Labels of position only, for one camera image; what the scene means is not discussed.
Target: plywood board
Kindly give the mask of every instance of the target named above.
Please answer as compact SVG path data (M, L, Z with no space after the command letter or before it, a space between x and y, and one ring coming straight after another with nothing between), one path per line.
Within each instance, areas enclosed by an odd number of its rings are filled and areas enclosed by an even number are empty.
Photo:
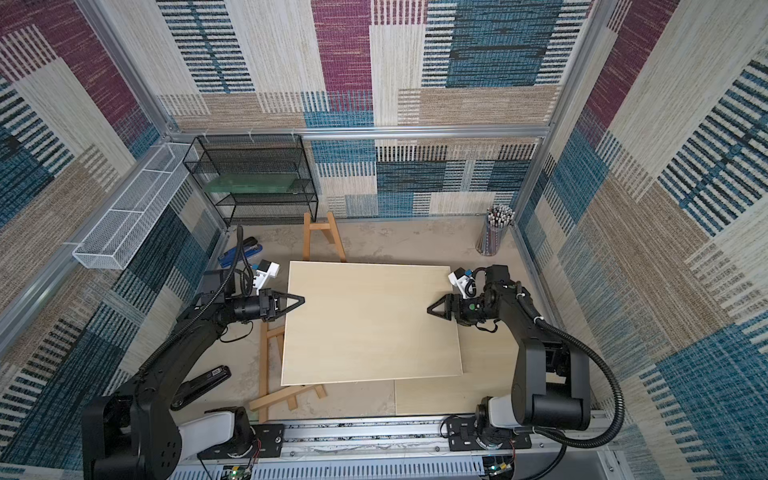
M291 262L282 384L459 376L458 331L426 312L447 266Z
M485 396L511 391L518 344L503 322L496 333L460 326L464 374L444 379L395 382L397 415L470 413Z

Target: easel leg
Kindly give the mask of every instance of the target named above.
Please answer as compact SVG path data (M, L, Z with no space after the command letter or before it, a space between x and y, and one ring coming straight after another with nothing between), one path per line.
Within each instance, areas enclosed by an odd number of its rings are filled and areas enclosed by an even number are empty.
M312 217L310 216L310 212L306 212L304 214L304 252L301 259L305 262L310 261L310 234L312 233L310 230L310 223L312 223Z
M280 352L280 362L283 362L283 352L285 351L285 336L278 335L277 336L277 351ZM286 399L286 402L288 402L288 409L289 410L296 410L299 408L299 403L296 401L296 396L291 395Z
M265 396L270 392L270 344L266 337L269 326L266 322L260 325L259 340L259 397ZM259 423L265 423L269 418L269 407L259 409Z
M336 217L333 216L333 212L328 212L328 224L331 226L331 234L333 235L333 242L336 244L336 250L339 251L339 258L342 262L346 262L346 253L344 253L344 246L341 244L341 235L339 235L339 228L336 226Z
M328 243L330 243L331 245L336 243L336 239L333 238L333 234L331 233L330 229L322 229L321 232L323 232L323 235L326 236L326 240L328 240Z

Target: mounting plate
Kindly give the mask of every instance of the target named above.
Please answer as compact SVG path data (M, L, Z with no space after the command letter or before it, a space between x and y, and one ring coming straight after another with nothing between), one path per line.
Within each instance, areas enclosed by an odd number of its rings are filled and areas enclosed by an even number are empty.
M256 433L253 438L253 447L256 448L259 445L258 440L261 440L261 452L259 458L278 458L280 452L283 450L283 430L285 425L282 423L265 423L261 425L251 425ZM203 460L221 460L232 459L228 455L229 450L222 448L219 445L214 445L208 450L200 452L200 458ZM253 450L246 454L244 458L250 458Z
M482 449L475 432L475 419L453 418L445 424L448 427L448 447L451 452L469 452ZM512 439L505 441L499 450L512 449L512 443L515 444L517 450L529 449L531 448L531 436L527 433L515 435Z

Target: concrete floor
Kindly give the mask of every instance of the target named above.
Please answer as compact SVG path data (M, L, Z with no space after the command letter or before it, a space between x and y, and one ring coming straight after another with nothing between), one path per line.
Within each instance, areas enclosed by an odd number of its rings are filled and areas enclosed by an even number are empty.
M494 257L484 257L475 250L482 225L482 217L444 217L430 220L403 220L389 222L341 222L347 261L352 263L399 263L409 265L448 265L452 270L476 268L493 263L509 266L513 280L521 280L541 305L541 296L535 291L511 234L502 241L502 248ZM263 245L261 253L251 257L252 263L260 259L277 262L280 273L267 285L275 290L287 291L288 267L291 260L302 259L303 226L284 225L245 227L245 237L255 236ZM235 244L234 234L229 247ZM312 260L338 261L333 246L319 232L312 236ZM278 319L270 328L282 325ZM249 326L235 325L225 339L247 333ZM259 335L258 325L247 338L236 343L217 342L197 361L187 377L191 379L218 365L227 365L232 378L206 395L174 412L176 422L186 422L202 416L208 409L224 406L247 406L258 396L259 389ZM270 340L270 392L280 389L280 358L275 340ZM395 415L395 383L353 382L326 384L328 396L318 399L314 391L298 396L299 408L290 411L285 402L270 407L270 419L338 418L370 415Z

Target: clear cylindrical container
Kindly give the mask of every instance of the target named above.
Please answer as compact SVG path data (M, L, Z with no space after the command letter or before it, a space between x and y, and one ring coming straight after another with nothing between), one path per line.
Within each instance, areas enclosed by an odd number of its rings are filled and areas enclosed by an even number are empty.
M507 233L507 226L497 227L491 223L488 215L485 215L485 222L483 223L482 230L480 231L480 237L478 238L475 249L481 254L487 257L492 257L498 253L498 248L502 245L505 233Z

